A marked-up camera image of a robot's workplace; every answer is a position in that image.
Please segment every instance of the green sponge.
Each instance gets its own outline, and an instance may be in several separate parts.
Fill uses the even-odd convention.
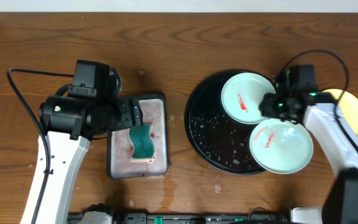
[[[129,130],[129,138],[134,144],[133,159],[151,159],[154,155],[154,145],[150,139],[150,125],[134,127]]]

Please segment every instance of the yellow plate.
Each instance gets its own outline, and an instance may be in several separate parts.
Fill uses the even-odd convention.
[[[342,90],[330,89],[324,90],[324,92],[329,92],[335,99],[338,99]],[[342,114],[345,117],[345,120],[358,136],[358,99],[351,93],[345,92],[339,102],[339,107],[342,109]]]

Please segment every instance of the wood grain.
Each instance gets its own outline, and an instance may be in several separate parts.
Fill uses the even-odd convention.
[[[38,147],[36,129],[6,70],[73,73],[77,59],[115,66],[123,95],[164,92],[167,115],[175,119],[167,122],[169,170],[164,176],[108,179],[106,141],[93,141],[71,211],[99,202],[160,213],[247,213],[256,206],[278,210],[322,204],[334,176],[316,142],[312,161],[296,174],[231,175],[197,155],[180,119],[191,92],[211,74],[246,68],[271,77],[309,49],[338,53],[351,72],[349,91],[358,97],[358,14],[0,13],[0,223],[20,221]],[[316,65],[321,89],[342,88],[344,74],[334,59],[312,54],[296,62]],[[139,70],[145,70],[143,77]],[[71,82],[21,73],[14,80],[33,110]],[[222,185],[221,194],[214,184]]]

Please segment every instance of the white wall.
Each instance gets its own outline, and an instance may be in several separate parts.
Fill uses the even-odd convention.
[[[358,12],[358,0],[0,0],[0,12]]]

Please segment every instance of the black tray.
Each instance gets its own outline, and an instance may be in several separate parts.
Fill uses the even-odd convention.
[[[193,149],[206,162],[224,172],[251,175],[265,171],[249,150],[249,136],[257,124],[235,121],[221,103],[224,84],[244,72],[259,74],[250,70],[226,70],[202,81],[187,102],[185,129]]]

